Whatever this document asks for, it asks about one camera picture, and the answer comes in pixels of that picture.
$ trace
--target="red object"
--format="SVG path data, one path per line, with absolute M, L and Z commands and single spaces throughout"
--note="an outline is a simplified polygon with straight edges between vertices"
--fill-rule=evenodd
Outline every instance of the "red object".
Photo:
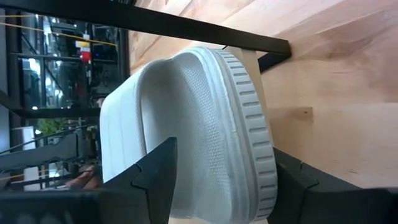
M 90 52 L 81 52 L 81 61 L 88 63 L 91 60 L 91 54 Z

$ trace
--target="white sneaker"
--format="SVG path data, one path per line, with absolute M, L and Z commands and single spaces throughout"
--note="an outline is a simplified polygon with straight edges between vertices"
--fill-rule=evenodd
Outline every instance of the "white sneaker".
M 274 208 L 268 129 L 250 77 L 230 53 L 195 47 L 147 64 L 105 99 L 100 128 L 104 181 L 177 137 L 173 217 L 244 224 Z

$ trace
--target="light wood surface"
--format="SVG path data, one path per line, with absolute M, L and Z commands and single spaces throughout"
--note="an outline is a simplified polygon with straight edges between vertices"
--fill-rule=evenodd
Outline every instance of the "light wood surface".
M 274 145 L 360 187 L 398 186 L 397 1 L 138 5 L 289 40 L 292 59 L 261 77 Z M 191 45 L 219 47 L 137 32 L 130 42 L 132 71 Z

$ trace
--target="wooden board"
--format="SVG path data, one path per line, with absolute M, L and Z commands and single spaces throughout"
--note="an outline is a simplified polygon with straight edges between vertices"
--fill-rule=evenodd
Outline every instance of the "wooden board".
M 138 5 L 289 40 L 293 58 L 262 76 L 275 146 L 360 187 L 398 186 L 397 1 Z M 137 32 L 130 42 L 132 71 L 184 47 L 209 45 Z

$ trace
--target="wood grain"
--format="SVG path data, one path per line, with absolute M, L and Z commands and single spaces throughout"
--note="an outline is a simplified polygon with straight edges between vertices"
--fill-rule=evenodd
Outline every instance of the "wood grain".
M 151 2 L 159 11 L 289 40 L 292 59 L 262 75 L 275 146 L 360 187 L 398 186 L 397 1 Z M 132 71 L 191 45 L 219 47 L 132 36 Z

